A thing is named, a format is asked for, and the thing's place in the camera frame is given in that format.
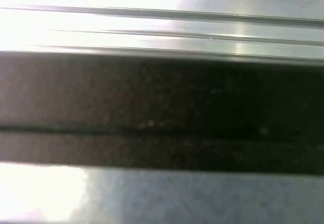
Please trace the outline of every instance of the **metal groove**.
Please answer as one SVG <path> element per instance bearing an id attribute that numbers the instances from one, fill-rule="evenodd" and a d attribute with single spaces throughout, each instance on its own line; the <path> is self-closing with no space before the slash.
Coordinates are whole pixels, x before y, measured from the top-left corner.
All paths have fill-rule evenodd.
<path id="1" fill-rule="evenodd" d="M 221 14 L 208 12 L 189 12 L 171 10 L 152 10 L 152 9 L 128 9 L 128 8 L 86 8 L 86 7 L 60 7 L 60 6 L 2 6 L 0 9 L 8 10 L 29 10 L 29 11 L 53 11 L 66 13 L 83 13 L 97 15 L 111 15 L 118 17 L 137 17 L 146 19 L 168 19 L 168 20 L 188 20 L 188 21 L 237 21 L 256 24 L 270 24 L 280 26 L 299 26 L 299 27 L 324 27 L 322 19 L 297 19 L 288 17 L 253 16 L 239 14 Z"/>

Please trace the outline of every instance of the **black strip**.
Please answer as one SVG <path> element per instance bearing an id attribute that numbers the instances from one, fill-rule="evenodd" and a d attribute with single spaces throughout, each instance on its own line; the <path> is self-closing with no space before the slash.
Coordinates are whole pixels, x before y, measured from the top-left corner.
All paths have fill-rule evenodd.
<path id="1" fill-rule="evenodd" d="M 322 143 L 324 68 L 0 55 L 0 129 Z"/>
<path id="2" fill-rule="evenodd" d="M 174 137 L 1 133 L 0 160 L 143 169 L 324 174 L 323 146 Z"/>
<path id="3" fill-rule="evenodd" d="M 0 161 L 323 174 L 324 68 L 0 54 Z"/>

